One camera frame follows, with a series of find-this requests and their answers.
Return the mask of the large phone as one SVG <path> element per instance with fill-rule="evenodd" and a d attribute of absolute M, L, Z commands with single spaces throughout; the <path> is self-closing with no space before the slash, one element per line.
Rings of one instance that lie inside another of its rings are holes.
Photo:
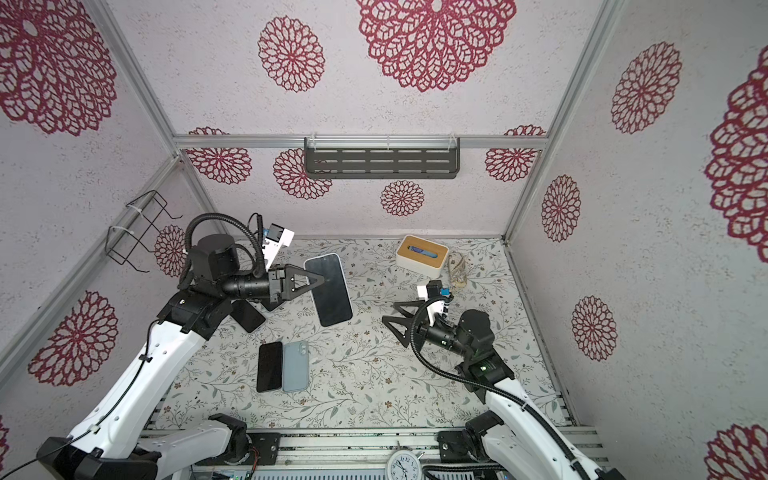
<path fill-rule="evenodd" d="M 324 278 L 324 283 L 312 290 L 320 325 L 331 327 L 351 320 L 353 309 L 339 255 L 329 253 L 307 259 L 304 269 Z"/>

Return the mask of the light blue phone case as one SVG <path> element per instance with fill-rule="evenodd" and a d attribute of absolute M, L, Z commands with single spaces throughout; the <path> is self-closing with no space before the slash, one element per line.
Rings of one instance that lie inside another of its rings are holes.
<path fill-rule="evenodd" d="M 309 344 L 296 341 L 283 348 L 282 390 L 297 393 L 306 390 L 310 384 Z"/>

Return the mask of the black bare phone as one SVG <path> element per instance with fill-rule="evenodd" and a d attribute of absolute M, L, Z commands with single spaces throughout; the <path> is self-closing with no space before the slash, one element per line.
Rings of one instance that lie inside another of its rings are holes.
<path fill-rule="evenodd" d="M 283 343 L 265 343 L 259 347 L 256 391 L 265 393 L 282 388 Z"/>

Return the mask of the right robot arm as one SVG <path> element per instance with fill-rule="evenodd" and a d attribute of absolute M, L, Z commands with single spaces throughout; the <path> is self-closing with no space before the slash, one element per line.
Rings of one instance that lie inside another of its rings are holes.
<path fill-rule="evenodd" d="M 462 431 L 462 448 L 475 461 L 466 469 L 493 467 L 514 479 L 622 479 L 577 448 L 530 399 L 495 350 L 487 313 L 467 310 L 456 324 L 443 314 L 432 318 L 432 305 L 450 302 L 444 296 L 397 302 L 403 315 L 384 316 L 382 323 L 426 369 L 464 385 L 487 408 Z"/>

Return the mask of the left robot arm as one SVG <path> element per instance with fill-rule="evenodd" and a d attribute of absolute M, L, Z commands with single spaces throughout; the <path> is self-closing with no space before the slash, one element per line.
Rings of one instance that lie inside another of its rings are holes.
<path fill-rule="evenodd" d="M 271 263 L 285 232 L 220 213 L 195 217 L 177 291 L 148 326 L 144 346 L 97 407 L 67 436 L 46 439 L 33 462 L 56 479 L 165 479 L 188 477 L 207 459 L 247 460 L 247 425 L 225 414 L 155 441 L 140 437 L 181 368 L 225 319 L 251 333 L 263 322 L 254 302 L 279 306 L 324 284 L 320 274 Z"/>

